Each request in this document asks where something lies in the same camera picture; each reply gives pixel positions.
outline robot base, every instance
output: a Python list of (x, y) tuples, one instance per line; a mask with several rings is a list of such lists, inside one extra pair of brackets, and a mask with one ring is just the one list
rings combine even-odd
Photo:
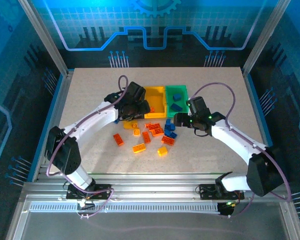
[[(93, 186), (93, 189), (89, 189), (89, 191), (100, 191), (100, 190), (105, 190), (105, 189), (110, 189), (111, 185), (110, 184), (95, 184)], [(66, 199), (69, 200), (80, 200), (80, 199), (89, 199), (89, 200), (107, 200), (110, 196), (110, 190), (109, 191), (105, 191), (105, 192), (101, 192), (98, 194), (89, 194), (89, 193), (84, 193), (78, 189), (76, 189), (75, 186), (73, 186), (72, 184), (70, 184), (68, 186), (68, 190), (66, 193)]]

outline green tray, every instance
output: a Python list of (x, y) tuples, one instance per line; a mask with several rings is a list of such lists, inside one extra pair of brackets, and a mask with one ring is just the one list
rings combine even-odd
[[(174, 101), (174, 94), (180, 94), (181, 100)], [(187, 87), (185, 85), (170, 85), (165, 86), (165, 96), (166, 96), (166, 108), (168, 118), (173, 118), (176, 113), (187, 113), (189, 107), (186, 105), (186, 101), (188, 100), (188, 92)], [(172, 104), (177, 104), (182, 108), (182, 111), (174, 111), (171, 109)]]

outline yellow tray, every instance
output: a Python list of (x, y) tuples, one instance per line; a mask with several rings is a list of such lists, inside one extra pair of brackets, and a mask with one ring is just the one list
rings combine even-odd
[(154, 112), (144, 115), (145, 119), (159, 119), (167, 117), (166, 88), (164, 86), (145, 86), (145, 100)]

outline glass panel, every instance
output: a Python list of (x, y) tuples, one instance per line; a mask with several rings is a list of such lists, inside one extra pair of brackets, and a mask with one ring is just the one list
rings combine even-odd
[(69, 68), (126, 67), (115, 61), (120, 57), (129, 57), (130, 67), (237, 67), (277, 0), (33, 3)]
[(292, 0), (251, 71), (274, 145), (287, 163), (292, 192), (300, 190), (300, 0)]
[(50, 74), (60, 75), (18, 1), (0, 1), (0, 239), (7, 234), (56, 89)]

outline yellow lego brick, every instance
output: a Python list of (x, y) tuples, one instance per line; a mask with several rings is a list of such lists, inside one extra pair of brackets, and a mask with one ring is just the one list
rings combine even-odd
[(133, 136), (140, 136), (140, 129), (133, 129)]
[(144, 143), (141, 143), (139, 145), (133, 146), (132, 150), (135, 154), (140, 153), (140, 152), (146, 150), (146, 145)]
[(162, 156), (164, 156), (164, 155), (167, 155), (167, 154), (168, 154), (167, 148), (166, 148), (165, 146), (160, 147), (160, 148), (158, 149), (158, 154), (159, 154), (160, 157), (162, 157)]
[(123, 128), (124, 129), (136, 129), (138, 128), (138, 122), (137, 120), (132, 120), (132, 121), (123, 121)]

